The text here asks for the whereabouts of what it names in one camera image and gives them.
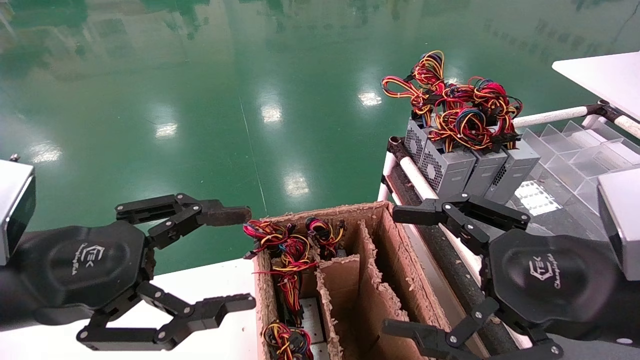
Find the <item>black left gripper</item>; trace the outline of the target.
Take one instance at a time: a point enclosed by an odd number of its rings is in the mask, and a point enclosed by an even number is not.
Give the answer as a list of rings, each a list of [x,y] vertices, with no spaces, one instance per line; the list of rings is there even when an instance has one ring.
[[[1,267],[0,328],[118,319],[141,301],[135,290],[155,264],[144,232],[123,221],[28,232]]]

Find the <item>left gripper brown-tipped finger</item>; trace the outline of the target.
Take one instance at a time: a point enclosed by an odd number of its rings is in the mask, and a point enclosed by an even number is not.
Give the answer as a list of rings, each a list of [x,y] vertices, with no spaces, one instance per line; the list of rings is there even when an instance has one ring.
[[[218,199],[199,200],[185,193],[120,203],[116,219],[132,225],[153,223],[147,239],[153,248],[164,249],[202,226],[226,227],[247,223],[247,206],[226,207]]]

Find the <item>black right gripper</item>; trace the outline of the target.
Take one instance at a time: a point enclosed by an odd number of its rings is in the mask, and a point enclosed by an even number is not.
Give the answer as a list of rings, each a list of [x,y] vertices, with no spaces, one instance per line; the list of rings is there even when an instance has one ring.
[[[639,340],[639,282],[626,279],[608,242],[564,234],[534,235],[515,228],[491,240],[487,252],[490,297],[453,330],[387,318],[382,332],[412,340],[426,358],[477,360],[475,353],[464,349],[466,341],[500,305],[500,319],[519,333],[542,328],[577,341]],[[563,357],[562,347],[539,330],[531,330],[529,336],[531,347],[490,359]]]

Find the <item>left gripper black-tipped finger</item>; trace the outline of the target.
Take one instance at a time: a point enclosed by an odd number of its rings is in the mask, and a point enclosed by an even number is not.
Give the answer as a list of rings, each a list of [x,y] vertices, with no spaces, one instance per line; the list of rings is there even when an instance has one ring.
[[[77,341],[93,351],[171,351],[193,333],[219,328],[229,313],[256,307],[256,299],[249,293],[205,298],[189,304],[149,281],[141,282],[133,296],[132,305],[143,300],[171,316],[171,320],[160,328],[114,327],[107,326],[114,315],[98,310],[77,333]]]

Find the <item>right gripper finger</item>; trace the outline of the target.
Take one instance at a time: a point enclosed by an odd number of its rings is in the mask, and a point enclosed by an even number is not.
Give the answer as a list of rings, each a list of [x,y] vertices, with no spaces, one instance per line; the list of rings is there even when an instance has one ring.
[[[530,222],[525,212],[469,193],[446,199],[428,198],[418,206],[394,205],[392,219],[395,223],[419,226],[442,224],[476,256],[488,254],[490,236],[473,220],[505,232],[524,231]]]

